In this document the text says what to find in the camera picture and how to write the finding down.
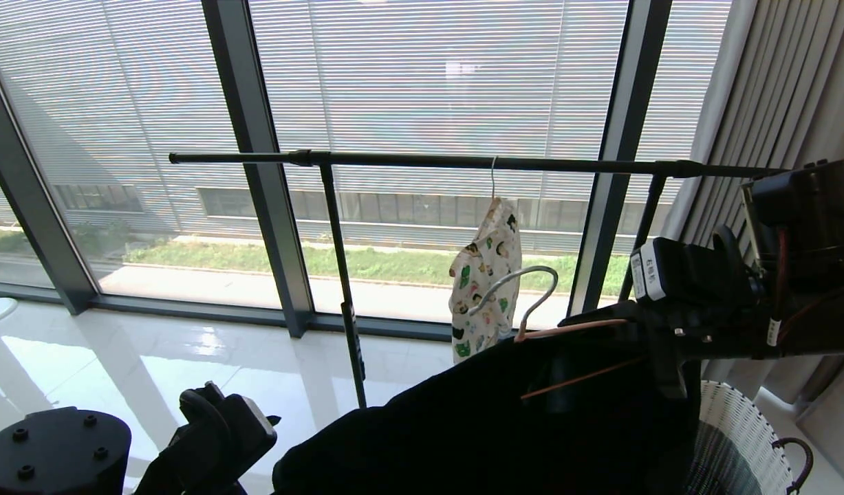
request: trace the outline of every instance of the laundry basket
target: laundry basket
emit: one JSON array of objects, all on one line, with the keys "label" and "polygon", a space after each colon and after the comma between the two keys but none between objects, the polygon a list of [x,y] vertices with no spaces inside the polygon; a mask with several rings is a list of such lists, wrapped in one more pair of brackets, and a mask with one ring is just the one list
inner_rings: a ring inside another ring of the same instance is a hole
[{"label": "laundry basket", "polygon": [[[796,443],[806,461],[798,479],[783,446]],[[812,469],[812,451],[801,439],[778,439],[754,402],[736,388],[701,383],[700,427],[686,493],[786,495],[799,492]]]}]

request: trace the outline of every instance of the horizontal rod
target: horizontal rod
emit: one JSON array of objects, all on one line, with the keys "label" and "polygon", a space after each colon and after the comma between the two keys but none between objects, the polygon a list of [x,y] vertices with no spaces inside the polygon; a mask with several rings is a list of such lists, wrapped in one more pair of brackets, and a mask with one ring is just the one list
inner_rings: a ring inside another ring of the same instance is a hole
[{"label": "horizontal rod", "polygon": [[[488,170],[493,157],[416,155],[410,153],[332,153],[298,150],[290,153],[170,153],[171,163],[292,163],[299,166],[427,166],[434,168],[478,168]],[[690,160],[617,161],[581,159],[522,159],[498,157],[498,170],[537,170],[543,172],[651,173],[669,177],[740,177],[767,175],[765,169],[746,166],[702,165]]]}]

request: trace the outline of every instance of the glossy floor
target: glossy floor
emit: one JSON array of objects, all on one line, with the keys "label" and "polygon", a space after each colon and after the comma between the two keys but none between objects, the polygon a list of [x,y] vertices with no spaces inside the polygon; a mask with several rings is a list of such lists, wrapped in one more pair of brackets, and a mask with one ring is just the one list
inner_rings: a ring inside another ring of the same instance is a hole
[{"label": "glossy floor", "polygon": [[[364,336],[362,346],[373,405],[452,364],[447,344]],[[71,317],[62,307],[29,302],[0,320],[0,429],[48,408],[114,414],[133,435],[126,492],[185,423],[180,392],[207,380],[283,418],[277,444],[241,479],[254,495],[271,492],[272,466],[288,448],[356,407],[342,334],[296,340],[283,329],[205,320],[98,310]],[[763,394],[758,402],[778,435],[800,436],[776,399]],[[797,454],[789,451],[800,467]],[[844,494],[843,480],[821,456],[808,487]]]}]

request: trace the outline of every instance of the white label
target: white label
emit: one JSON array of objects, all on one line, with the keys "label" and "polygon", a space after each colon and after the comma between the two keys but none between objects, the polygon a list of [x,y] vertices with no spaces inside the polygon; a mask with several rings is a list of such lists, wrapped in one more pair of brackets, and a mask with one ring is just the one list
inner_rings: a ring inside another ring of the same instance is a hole
[{"label": "white label", "polygon": [[776,347],[779,340],[779,327],[782,326],[783,320],[770,320],[770,325],[767,326],[767,345]]},{"label": "white label", "polygon": [[639,253],[633,254],[629,258],[629,266],[633,270],[633,290],[636,292],[636,298],[644,298],[645,292],[645,271],[642,269],[642,257]]},{"label": "white label", "polygon": [[645,271],[645,287],[648,289],[648,297],[651,300],[662,300],[667,293],[660,284],[660,272],[658,272],[657,256],[654,254],[654,244],[648,242],[639,249],[642,256],[642,269]]}]

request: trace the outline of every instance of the hanger hook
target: hanger hook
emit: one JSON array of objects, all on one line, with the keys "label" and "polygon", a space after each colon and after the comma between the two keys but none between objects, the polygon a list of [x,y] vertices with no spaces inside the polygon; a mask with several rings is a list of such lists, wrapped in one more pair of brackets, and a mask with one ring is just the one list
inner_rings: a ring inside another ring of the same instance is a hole
[{"label": "hanger hook", "polygon": [[553,291],[556,291],[556,284],[559,283],[559,274],[556,272],[556,270],[552,269],[551,267],[544,265],[535,265],[530,267],[524,267],[523,269],[518,270],[518,272],[507,273],[507,275],[502,276],[496,281],[495,284],[492,284],[492,286],[488,288],[488,291],[486,291],[486,293],[482,296],[482,299],[479,301],[479,304],[468,310],[468,316],[474,316],[475,314],[477,314],[479,310],[482,309],[484,304],[488,302],[488,298],[492,297],[492,294],[494,294],[495,291],[501,288],[502,285],[507,284],[507,282],[510,282],[510,280],[514,278],[518,278],[518,276],[523,276],[526,275],[526,273],[532,272],[550,273],[550,275],[553,276],[553,282],[550,283],[550,288],[547,289],[546,292],[544,292],[544,295],[538,298],[538,301],[535,301],[535,304],[532,304],[532,306],[529,307],[528,310],[526,310],[526,313],[523,314],[523,319],[519,322],[519,334],[517,335],[517,338],[519,340],[522,340],[526,335],[526,322],[529,319],[529,315],[532,314],[532,311],[538,309],[538,306],[541,306],[541,304],[545,300],[547,300],[548,297],[550,297],[550,294],[553,294]]},{"label": "hanger hook", "polygon": [[490,178],[492,179],[492,199],[495,199],[495,162],[498,160],[498,155],[492,157],[492,167],[488,173],[490,173]]}]

